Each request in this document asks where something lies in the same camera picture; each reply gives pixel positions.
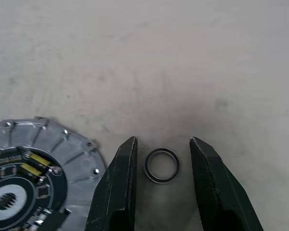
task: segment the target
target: o-ring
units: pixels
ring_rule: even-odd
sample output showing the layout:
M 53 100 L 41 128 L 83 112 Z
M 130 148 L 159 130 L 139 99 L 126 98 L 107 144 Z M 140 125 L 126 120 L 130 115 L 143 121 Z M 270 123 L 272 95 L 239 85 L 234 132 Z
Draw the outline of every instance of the o-ring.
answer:
M 151 172 L 149 164 L 150 164 L 152 158 L 156 155 L 159 155 L 159 154 L 166 154 L 171 159 L 173 159 L 175 162 L 176 170 L 175 170 L 175 173 L 170 178 L 166 178 L 166 179 L 162 178 L 161 179 L 161 178 L 155 177 Z M 150 154 L 146 157 L 144 167 L 145 167 L 144 172 L 149 177 L 150 180 L 152 180 L 153 182 L 158 183 L 158 184 L 166 184 L 166 183 L 169 183 L 171 180 L 173 180 L 178 175 L 179 168 L 180 168 L 180 162 L 179 162 L 179 158 L 177 157 L 177 155 L 173 151 L 171 151 L 167 148 L 158 148 L 158 149 L 150 152 Z

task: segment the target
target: metal ring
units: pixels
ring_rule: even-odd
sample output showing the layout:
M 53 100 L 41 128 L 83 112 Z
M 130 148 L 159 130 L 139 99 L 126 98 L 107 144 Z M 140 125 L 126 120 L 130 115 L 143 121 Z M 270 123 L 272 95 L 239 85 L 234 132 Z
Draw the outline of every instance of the metal ring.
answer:
M 152 158 L 159 155 L 159 154 L 166 154 L 175 162 L 175 165 L 176 165 L 175 173 L 169 178 L 161 179 L 161 178 L 158 178 L 152 174 L 152 171 L 151 171 L 149 164 L 150 164 Z M 158 149 L 155 149 L 154 151 L 152 151 L 146 157 L 144 167 L 145 167 L 144 172 L 150 180 L 152 180 L 153 182 L 158 183 L 158 184 L 166 184 L 166 183 L 169 183 L 171 180 L 173 180 L 178 175 L 179 168 L 180 168 L 180 162 L 179 162 L 179 158 L 177 157 L 177 155 L 173 151 L 171 151 L 167 148 L 158 148 Z

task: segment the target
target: black circuit board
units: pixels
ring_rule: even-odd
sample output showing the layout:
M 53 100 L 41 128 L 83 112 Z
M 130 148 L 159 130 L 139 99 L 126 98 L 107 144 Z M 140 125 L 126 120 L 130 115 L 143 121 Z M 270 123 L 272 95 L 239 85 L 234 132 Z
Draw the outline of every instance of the black circuit board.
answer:
M 58 166 L 54 161 L 48 160 L 52 165 Z M 22 151 L 0 152 L 0 188 L 18 185 L 26 191 L 25 205 L 15 216 L 0 220 L 0 231 L 28 230 L 44 209 L 58 210 L 66 199 L 67 182 L 63 171 L 60 174 L 45 171 L 40 175 L 43 177 L 41 182 L 24 174 L 23 164 L 31 163 L 24 158 Z

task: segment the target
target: gray floor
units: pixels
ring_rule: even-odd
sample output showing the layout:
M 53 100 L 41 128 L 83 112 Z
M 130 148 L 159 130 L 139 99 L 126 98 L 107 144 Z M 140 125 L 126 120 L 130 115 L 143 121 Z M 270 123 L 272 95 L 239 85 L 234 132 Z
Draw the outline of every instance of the gray floor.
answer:
M 210 143 L 265 230 L 289 231 L 289 0 L 0 0 L 0 120 L 53 117 L 109 164 L 172 148 L 180 176 L 139 171 L 136 226 L 202 230 L 188 141 Z

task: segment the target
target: yellow component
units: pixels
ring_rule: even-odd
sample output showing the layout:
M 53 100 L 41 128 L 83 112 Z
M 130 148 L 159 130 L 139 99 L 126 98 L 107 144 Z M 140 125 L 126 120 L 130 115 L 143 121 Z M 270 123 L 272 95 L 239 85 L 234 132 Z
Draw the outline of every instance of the yellow component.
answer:
M 51 164 L 49 161 L 45 160 L 44 158 L 42 158 L 42 157 L 40 157 L 39 155 L 36 155 L 36 154 L 32 154 L 30 156 L 30 158 L 40 162 L 44 166 L 49 166 Z
M 35 169 L 34 167 L 32 167 L 31 165 L 28 164 L 22 164 L 21 167 L 25 170 L 27 170 L 28 172 L 32 173 L 33 175 L 36 176 L 40 176 L 42 175 L 42 173 L 40 171 L 38 171 L 37 169 Z

